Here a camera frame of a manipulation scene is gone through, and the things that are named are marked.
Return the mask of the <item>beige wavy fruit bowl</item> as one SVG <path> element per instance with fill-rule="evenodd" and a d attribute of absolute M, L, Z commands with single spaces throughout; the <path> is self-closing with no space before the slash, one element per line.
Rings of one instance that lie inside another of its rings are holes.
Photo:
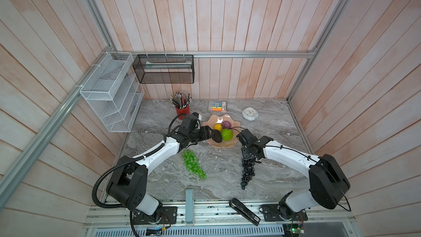
<path fill-rule="evenodd" d="M 238 121 L 235 121 L 229 114 L 224 114 L 224 115 L 216 115 L 213 114 L 210 116 L 210 118 L 202 123 L 202 126 L 209 126 L 211 128 L 214 127 L 215 124 L 222 124 L 223 121 L 228 121 L 231 123 L 231 127 L 234 127 L 233 132 L 233 138 L 229 141 L 225 141 L 223 140 L 220 143 L 215 142 L 213 139 L 208 139 L 206 140 L 206 142 L 208 144 L 210 144 L 211 146 L 215 147 L 215 148 L 220 148 L 220 149 L 224 149 L 224 148 L 232 148 L 237 142 L 238 139 L 236 138 L 236 136 L 240 133 L 241 131 L 241 123 Z"/>

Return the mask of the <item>dark fake avocado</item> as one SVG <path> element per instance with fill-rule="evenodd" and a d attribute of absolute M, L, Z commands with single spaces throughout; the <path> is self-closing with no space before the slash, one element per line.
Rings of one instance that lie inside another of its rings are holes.
<path fill-rule="evenodd" d="M 213 129 L 210 137 L 216 142 L 216 143 L 221 143 L 223 141 L 222 139 L 222 135 L 221 132 L 217 129 Z"/>

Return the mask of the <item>yellow fake lemon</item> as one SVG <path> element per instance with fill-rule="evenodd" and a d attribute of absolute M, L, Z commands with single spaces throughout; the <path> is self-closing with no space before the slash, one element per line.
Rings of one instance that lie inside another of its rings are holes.
<path fill-rule="evenodd" d="M 215 124 L 214 125 L 214 130 L 217 130 L 219 132 L 222 132 L 222 130 L 223 130 L 222 124 Z"/>

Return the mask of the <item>dark purple fake grape bunch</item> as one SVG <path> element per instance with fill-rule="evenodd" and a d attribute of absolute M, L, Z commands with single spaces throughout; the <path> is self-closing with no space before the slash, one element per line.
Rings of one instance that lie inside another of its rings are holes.
<path fill-rule="evenodd" d="M 248 158 L 242 160 L 242 178 L 241 178 L 241 189 L 245 190 L 248 183 L 252 180 L 255 176 L 255 158 Z"/>

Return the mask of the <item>green bumpy fake fruit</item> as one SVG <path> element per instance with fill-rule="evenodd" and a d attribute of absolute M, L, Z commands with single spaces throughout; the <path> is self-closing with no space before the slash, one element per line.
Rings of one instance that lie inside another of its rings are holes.
<path fill-rule="evenodd" d="M 224 141 L 231 141 L 234 137 L 232 129 L 224 128 L 221 131 L 221 137 Z"/>

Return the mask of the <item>purple fake fruit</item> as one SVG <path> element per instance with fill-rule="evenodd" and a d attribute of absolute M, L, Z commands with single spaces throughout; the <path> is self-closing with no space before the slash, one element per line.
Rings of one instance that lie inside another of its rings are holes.
<path fill-rule="evenodd" d="M 221 123 L 221 126 L 222 126 L 223 129 L 230 129 L 232 127 L 232 124 L 231 124 L 230 121 L 223 121 Z"/>

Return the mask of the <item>green fake grape bunch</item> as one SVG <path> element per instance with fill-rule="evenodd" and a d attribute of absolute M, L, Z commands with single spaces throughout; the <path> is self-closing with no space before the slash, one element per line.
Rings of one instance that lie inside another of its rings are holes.
<path fill-rule="evenodd" d="M 199 176 L 203 180 L 207 178 L 206 172 L 200 167 L 198 159 L 194 152 L 192 152 L 191 150 L 184 151 L 183 159 L 186 169 L 189 172 Z"/>

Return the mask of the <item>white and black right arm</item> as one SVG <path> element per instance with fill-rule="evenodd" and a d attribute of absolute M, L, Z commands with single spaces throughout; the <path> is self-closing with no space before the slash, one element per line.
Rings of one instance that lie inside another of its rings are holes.
<path fill-rule="evenodd" d="M 306 154 L 267 136 L 257 138 L 248 129 L 243 129 L 237 139 L 246 160 L 276 161 L 309 180 L 306 189 L 291 191 L 279 201 L 278 210 L 284 220 L 290 220 L 302 210 L 315 206 L 333 210 L 342 199 L 346 199 L 345 193 L 350 189 L 350 182 L 332 155 Z"/>

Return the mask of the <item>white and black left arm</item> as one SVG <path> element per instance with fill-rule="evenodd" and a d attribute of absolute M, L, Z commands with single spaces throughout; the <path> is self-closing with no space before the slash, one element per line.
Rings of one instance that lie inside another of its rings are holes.
<path fill-rule="evenodd" d="M 161 216 L 162 203 L 146 192 L 149 174 L 183 149 L 211 139 L 213 129 L 201 125 L 198 113 L 183 115 L 182 123 L 177 127 L 173 128 L 173 123 L 161 142 L 138 156 L 123 156 L 110 172 L 106 192 L 133 213 Z"/>

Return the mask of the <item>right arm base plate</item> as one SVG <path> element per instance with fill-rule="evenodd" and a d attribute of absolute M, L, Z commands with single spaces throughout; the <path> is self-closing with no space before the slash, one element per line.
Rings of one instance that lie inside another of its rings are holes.
<path fill-rule="evenodd" d="M 288 207 L 284 207 L 279 204 L 265 204 L 259 208 L 260 212 L 264 216 L 266 222 L 278 222 L 278 221 L 298 221 L 304 222 L 308 220 L 308 215 L 305 210 L 299 212 L 293 212 Z"/>

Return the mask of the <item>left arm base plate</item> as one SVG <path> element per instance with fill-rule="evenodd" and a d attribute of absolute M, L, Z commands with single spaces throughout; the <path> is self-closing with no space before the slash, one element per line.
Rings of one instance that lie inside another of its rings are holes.
<path fill-rule="evenodd" d="M 176 224 L 178 208 L 176 206 L 159 207 L 153 215 L 144 212 L 131 212 L 131 226 L 171 226 Z"/>

